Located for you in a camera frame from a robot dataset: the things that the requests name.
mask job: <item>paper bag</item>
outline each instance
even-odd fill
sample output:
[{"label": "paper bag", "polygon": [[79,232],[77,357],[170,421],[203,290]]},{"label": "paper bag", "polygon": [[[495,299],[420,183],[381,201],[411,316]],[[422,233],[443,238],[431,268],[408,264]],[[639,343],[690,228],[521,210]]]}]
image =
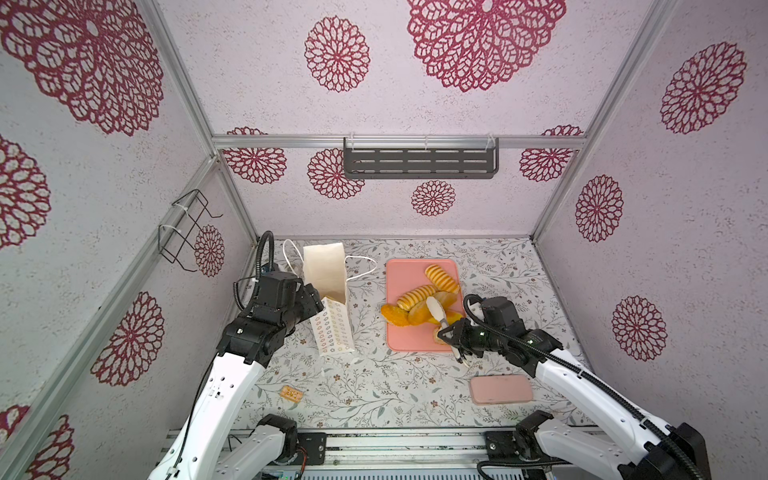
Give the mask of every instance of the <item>paper bag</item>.
[{"label": "paper bag", "polygon": [[[303,261],[304,283],[311,283],[323,299],[323,311],[310,319],[312,331],[321,356],[338,355],[355,350],[352,327],[346,301],[349,298],[346,283],[376,270],[373,258],[344,254],[343,243],[307,245],[302,257],[292,240],[283,242],[283,256],[288,267],[296,274],[286,256],[286,243],[291,243]],[[373,268],[360,275],[346,276],[346,259],[363,258],[373,262]]]}]

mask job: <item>circular red motif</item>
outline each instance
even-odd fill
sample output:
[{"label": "circular red motif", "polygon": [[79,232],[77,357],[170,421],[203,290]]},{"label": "circular red motif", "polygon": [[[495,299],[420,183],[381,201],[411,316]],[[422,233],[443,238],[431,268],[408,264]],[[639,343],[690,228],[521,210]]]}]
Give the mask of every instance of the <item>circular red motif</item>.
[{"label": "circular red motif", "polygon": [[565,0],[408,0],[414,55],[444,87],[488,90],[531,64]]},{"label": "circular red motif", "polygon": [[365,180],[350,180],[344,175],[344,152],[338,148],[325,149],[310,159],[306,175],[315,190],[328,198],[350,198],[357,195]]},{"label": "circular red motif", "polygon": [[99,383],[126,386],[148,371],[163,346],[164,322],[156,299],[139,293],[91,367]]},{"label": "circular red motif", "polygon": [[368,73],[371,58],[366,38],[346,18],[325,17],[304,42],[306,66],[331,91],[348,91]]},{"label": "circular red motif", "polygon": [[72,436],[74,429],[69,426],[69,415],[58,419],[56,430],[48,434],[42,450],[27,468],[25,480],[61,480],[69,472],[69,459],[74,451]]},{"label": "circular red motif", "polygon": [[40,91],[77,120],[133,135],[159,115],[163,70],[131,0],[6,1],[0,31]]},{"label": "circular red motif", "polygon": [[600,175],[588,181],[576,202],[576,225],[591,242],[605,240],[619,226],[624,201],[619,183]]},{"label": "circular red motif", "polygon": [[0,135],[0,249],[34,237],[51,211],[38,163]]},{"label": "circular red motif", "polygon": [[0,412],[0,447],[11,436],[18,423],[29,411],[29,406],[14,405],[10,409]]},{"label": "circular red motif", "polygon": [[661,98],[661,121],[676,134],[711,124],[739,94],[745,69],[744,52],[735,44],[724,41],[697,52],[672,75]]},{"label": "circular red motif", "polygon": [[655,359],[667,346],[667,324],[645,298],[628,296],[614,310],[614,335],[619,346],[636,360]]},{"label": "circular red motif", "polygon": [[224,265],[224,240],[213,225],[206,225],[197,234],[194,259],[205,276],[216,275]]},{"label": "circular red motif", "polygon": [[421,215],[434,217],[444,214],[456,200],[456,192],[442,180],[430,180],[416,187],[411,195],[411,205]]},{"label": "circular red motif", "polygon": [[[573,125],[558,125],[545,130],[542,135],[581,135],[584,132]],[[570,148],[528,148],[520,157],[520,171],[523,177],[545,182],[560,177],[566,163],[574,153]]]},{"label": "circular red motif", "polygon": [[[256,128],[238,127],[229,135],[266,135]],[[221,151],[232,171],[255,184],[277,182],[286,172],[282,148],[229,148]]]}]

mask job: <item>bread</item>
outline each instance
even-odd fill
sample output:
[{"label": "bread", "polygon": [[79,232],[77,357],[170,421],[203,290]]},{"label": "bread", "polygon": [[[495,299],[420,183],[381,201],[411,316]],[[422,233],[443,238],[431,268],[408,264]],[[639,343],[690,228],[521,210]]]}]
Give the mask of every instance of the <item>bread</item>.
[{"label": "bread", "polygon": [[438,290],[444,290],[446,292],[458,293],[459,285],[456,280],[446,273],[439,265],[430,265],[424,272],[429,278],[429,281],[437,286]]},{"label": "bread", "polygon": [[397,306],[403,310],[410,310],[418,302],[426,300],[426,298],[433,293],[437,292],[437,287],[434,285],[422,285],[419,288],[415,288],[405,295],[397,299]]}]

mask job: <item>pink cutting board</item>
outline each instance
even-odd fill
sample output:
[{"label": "pink cutting board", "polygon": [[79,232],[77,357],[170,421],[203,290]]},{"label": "pink cutting board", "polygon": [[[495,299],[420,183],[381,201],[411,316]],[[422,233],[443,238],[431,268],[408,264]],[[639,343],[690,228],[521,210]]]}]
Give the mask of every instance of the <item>pink cutting board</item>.
[{"label": "pink cutting board", "polygon": [[[397,304],[397,299],[417,286],[430,285],[432,282],[424,274],[424,270],[432,264],[441,266],[454,280],[459,281],[458,267],[453,260],[445,258],[393,258],[386,263],[386,302]],[[462,291],[458,299],[451,305],[451,310],[461,312]],[[451,347],[435,343],[432,337],[437,325],[423,323],[416,326],[394,326],[386,324],[386,343],[396,352],[450,352]]]}]

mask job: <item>leaf pattern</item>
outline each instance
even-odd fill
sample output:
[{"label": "leaf pattern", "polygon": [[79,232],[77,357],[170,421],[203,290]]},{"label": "leaf pattern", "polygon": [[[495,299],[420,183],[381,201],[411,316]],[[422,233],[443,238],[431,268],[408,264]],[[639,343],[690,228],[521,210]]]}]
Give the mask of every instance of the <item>leaf pattern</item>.
[{"label": "leaf pattern", "polygon": [[[253,387],[234,428],[252,428],[268,413],[296,420],[300,428],[503,426],[514,425],[537,409],[572,425],[591,423],[565,397],[536,379],[531,379],[533,402],[475,405],[469,396],[472,377],[525,374],[495,353],[458,364],[450,354],[393,352],[386,345],[386,321],[379,308],[386,296],[387,260],[450,258],[458,265],[464,294],[508,297],[529,328],[547,330],[586,363],[530,240],[341,241],[347,254],[379,262],[376,272],[349,282],[356,351],[321,358],[311,326],[299,324]],[[299,248],[315,243],[320,242],[296,242]],[[289,250],[289,261],[300,275],[299,257]],[[284,259],[278,263],[287,270]],[[367,269],[365,260],[347,261],[350,274]],[[304,392],[302,401],[296,404],[280,397],[284,385]]]}]

